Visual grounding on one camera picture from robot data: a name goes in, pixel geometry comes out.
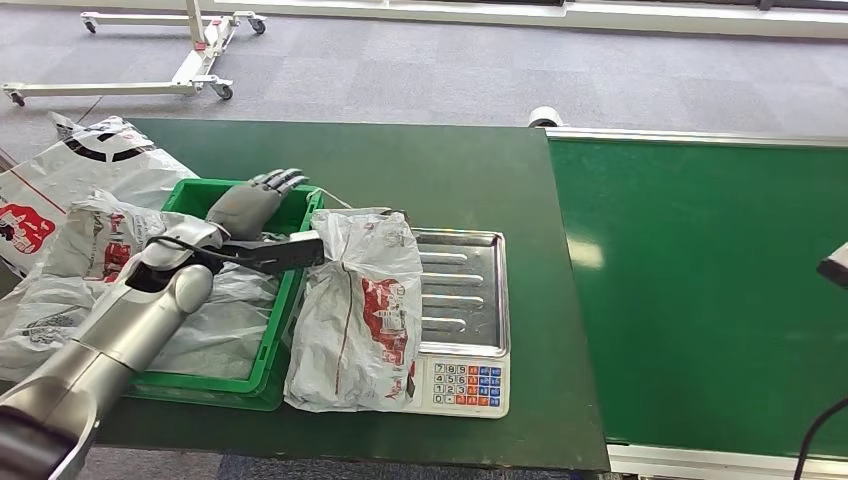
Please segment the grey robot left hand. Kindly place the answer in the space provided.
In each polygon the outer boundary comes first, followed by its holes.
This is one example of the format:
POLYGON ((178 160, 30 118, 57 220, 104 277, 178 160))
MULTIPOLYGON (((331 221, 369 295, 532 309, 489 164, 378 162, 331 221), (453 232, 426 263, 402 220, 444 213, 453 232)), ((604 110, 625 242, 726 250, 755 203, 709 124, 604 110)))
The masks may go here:
POLYGON ((221 228, 231 240, 256 240, 286 196, 308 180, 296 168, 258 175, 229 188, 208 210, 205 221, 221 228))

